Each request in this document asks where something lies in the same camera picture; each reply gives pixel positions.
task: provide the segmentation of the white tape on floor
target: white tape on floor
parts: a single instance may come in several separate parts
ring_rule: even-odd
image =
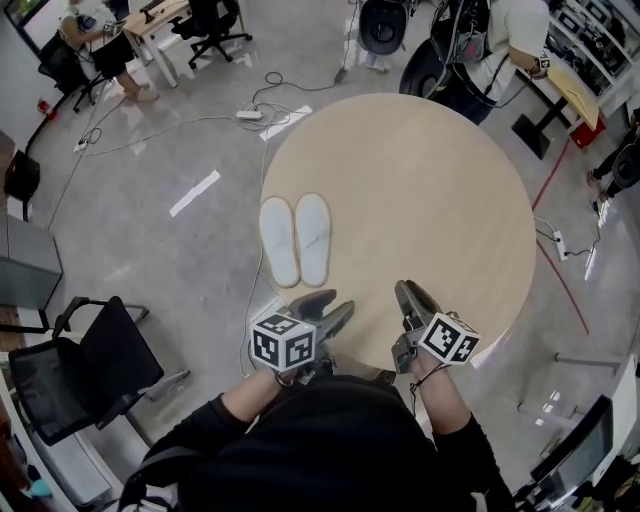
[[[304,107],[299,108],[295,112],[291,112],[291,114],[289,114],[289,120],[286,123],[270,126],[260,134],[260,138],[264,141],[269,140],[274,135],[278,135],[287,126],[291,126],[292,124],[297,123],[298,121],[300,121],[300,119],[302,119],[307,114],[311,114],[311,112],[313,112],[313,110],[309,105],[305,105]]]
[[[198,183],[195,187],[193,187],[187,194],[180,199],[176,204],[173,205],[173,208],[169,210],[169,213],[172,217],[178,215],[186,206],[189,205],[191,201],[193,201],[196,197],[202,194],[205,190],[207,190],[211,185],[213,185],[220,178],[220,174],[218,171],[213,171],[209,176],[203,179],[200,183]]]

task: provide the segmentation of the table top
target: table top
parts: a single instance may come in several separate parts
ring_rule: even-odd
[[[151,23],[145,24],[143,13],[133,12],[127,16],[123,29],[142,37],[163,27],[188,7],[188,0],[164,0],[160,5],[151,9],[150,13],[155,16]]]
[[[308,192],[331,210],[334,306],[354,317],[330,342],[376,368],[394,369],[403,332],[394,285],[412,279],[482,335],[476,353],[516,318],[535,265],[533,215],[513,165],[470,121],[431,101],[369,94],[303,120],[269,167],[262,200],[295,209]],[[309,293],[279,290],[290,302]]]
[[[566,98],[569,105],[582,120],[587,123],[587,126],[595,130],[598,124],[600,108],[593,94],[584,88],[581,81],[577,80],[572,72],[562,66],[552,65],[549,68],[547,78],[558,92]]]

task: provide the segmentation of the pair of slippers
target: pair of slippers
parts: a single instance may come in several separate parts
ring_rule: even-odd
[[[307,286],[317,288],[326,282],[331,215],[322,197],[302,196],[296,205],[295,221],[284,199],[269,197],[260,208],[259,225],[262,245],[278,286],[291,288],[302,279]]]

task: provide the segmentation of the office chair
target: office chair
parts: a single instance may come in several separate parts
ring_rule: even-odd
[[[253,36],[244,32],[244,22],[237,0],[189,0],[191,6],[191,18],[179,23],[180,17],[171,20],[174,28],[171,31],[179,34],[183,39],[191,37],[206,37],[204,41],[199,41],[191,45],[195,55],[189,60],[189,67],[196,69],[196,60],[209,48],[215,48],[222,56],[231,62],[233,57],[227,55],[220,43],[230,39],[244,37],[251,41]],[[240,34],[229,34],[231,28],[240,20],[243,30]]]
[[[76,114],[80,111],[78,105],[85,97],[89,99],[91,105],[95,105],[91,92],[106,78],[99,74],[93,80],[89,80],[80,66],[78,60],[80,57],[60,37],[58,32],[42,47],[39,57],[41,64],[38,67],[38,72],[55,80],[55,86],[62,94],[67,96],[78,87],[82,87],[80,97],[73,106],[73,111]]]
[[[64,332],[73,313],[87,304],[103,306],[89,330]],[[139,318],[134,321],[127,308],[139,309]],[[164,372],[137,327],[148,313],[119,297],[108,302],[75,297],[45,335],[49,341],[9,352],[17,396],[48,446],[89,425],[104,428],[160,382]],[[180,372],[161,384],[188,374]]]

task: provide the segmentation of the hand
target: hand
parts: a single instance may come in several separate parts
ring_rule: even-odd
[[[411,373],[416,379],[420,380],[440,364],[442,364],[442,361],[424,348],[418,347],[418,355],[411,361]]]

